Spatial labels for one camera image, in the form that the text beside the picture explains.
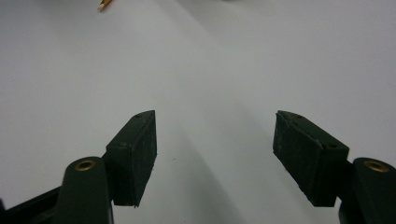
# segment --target white table surface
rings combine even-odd
[[[0,2],[0,197],[64,169],[155,109],[158,157],[116,224],[337,223],[274,156],[278,109],[396,165],[396,1]]]

